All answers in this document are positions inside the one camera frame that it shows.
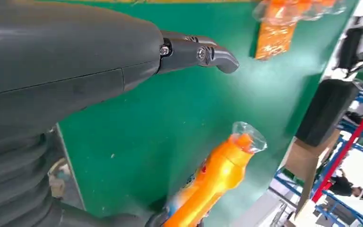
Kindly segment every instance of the green board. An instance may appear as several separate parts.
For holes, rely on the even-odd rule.
[[[228,137],[233,122],[245,121],[263,133],[268,149],[250,161],[244,182],[205,222],[220,227],[238,218],[267,189],[285,155],[354,8],[347,2],[341,15],[300,22],[291,50],[269,61],[251,58],[259,30],[254,3],[90,3],[162,30],[209,36],[241,66],[232,75],[201,67],[157,75],[60,122],[86,209],[146,217]]]

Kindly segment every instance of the clear plastic cup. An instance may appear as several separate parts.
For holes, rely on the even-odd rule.
[[[341,14],[346,10],[346,0],[336,0],[335,4],[333,6],[326,6],[325,7],[325,13],[327,14]]]
[[[247,153],[258,153],[268,147],[265,137],[245,122],[233,123],[231,139]]]
[[[302,20],[314,21],[318,20],[325,14],[325,6],[321,0],[314,0],[311,3],[310,9],[302,14]]]

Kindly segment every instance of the red pole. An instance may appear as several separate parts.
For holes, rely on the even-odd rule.
[[[328,183],[329,178],[332,176],[332,174],[336,170],[336,168],[339,165],[339,163],[342,161],[342,159],[344,158],[344,156],[347,154],[347,152],[349,151],[349,149],[353,145],[354,140],[360,136],[360,134],[361,134],[362,131],[363,131],[363,120],[361,121],[361,123],[357,127],[357,129],[355,129],[354,133],[351,135],[350,139],[348,140],[348,142],[345,144],[345,146],[343,147],[342,151],[338,155],[336,161],[332,164],[332,166],[330,167],[329,171],[326,173],[324,179],[320,183],[320,186],[316,190],[316,192],[315,192],[314,195],[322,193],[322,190],[325,187],[325,185]],[[319,199],[319,197],[318,198],[313,197],[312,198],[312,201],[317,202],[318,199]]]

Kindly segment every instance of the cardboard box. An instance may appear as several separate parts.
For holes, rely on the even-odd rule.
[[[316,147],[309,146],[299,139],[296,139],[288,151],[285,168],[296,177],[304,181],[301,198],[297,204],[296,217],[310,199],[310,193],[315,178],[315,173],[323,157],[333,151],[340,130],[333,134],[322,144]]]

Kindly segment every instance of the orange object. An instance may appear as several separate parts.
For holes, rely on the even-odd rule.
[[[305,13],[306,11],[310,10],[311,5],[316,2],[317,0],[299,0],[297,3],[298,12],[300,15]]]
[[[290,49],[296,23],[291,25],[272,25],[262,22],[259,29],[255,59],[267,60]]]
[[[243,122],[236,124],[255,130]],[[195,227],[226,191],[239,185],[248,161],[255,151],[261,150],[253,148],[253,139],[258,138],[259,134],[255,132],[255,135],[249,132],[233,133],[211,152],[202,167],[168,205],[170,218],[164,227]],[[260,141],[264,149],[266,143],[264,139]]]

